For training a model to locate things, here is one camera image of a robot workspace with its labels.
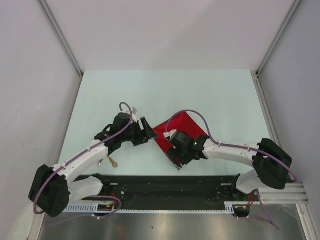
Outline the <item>red satin napkin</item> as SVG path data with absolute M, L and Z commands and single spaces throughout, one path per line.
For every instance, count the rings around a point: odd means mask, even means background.
M 171 144 L 167 140 L 167 134 L 170 131 L 182 131 L 189 134 L 194 139 L 197 135 L 207 135 L 186 112 L 179 113 L 171 121 L 167 120 L 156 126 L 153 130 L 159 135 L 155 141 L 166 156 L 167 150 L 171 147 Z

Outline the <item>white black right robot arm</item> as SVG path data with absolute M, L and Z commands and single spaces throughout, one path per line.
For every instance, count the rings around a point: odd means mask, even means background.
M 178 170 L 191 161 L 216 159 L 251 167 L 250 171 L 237 175 L 230 188 L 231 196 L 237 201 L 259 188 L 286 187 L 292 158 L 271 139 L 236 145 L 213 141 L 208 135 L 192 138 L 176 129 L 163 135 L 171 146 L 165 153 Z

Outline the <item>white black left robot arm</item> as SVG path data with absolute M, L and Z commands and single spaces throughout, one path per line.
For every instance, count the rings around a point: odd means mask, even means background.
M 71 201 L 92 196 L 100 200 L 107 199 L 111 188 L 98 175 L 80 181 L 76 179 L 98 161 L 109 157 L 123 143 L 131 142 L 136 147 L 158 136 L 144 117 L 137 120 L 134 114 L 118 113 L 113 123 L 99 132 L 82 152 L 63 163 L 52 167 L 44 164 L 36 170 L 28 194 L 33 202 L 34 213 L 46 213 L 54 218 Z

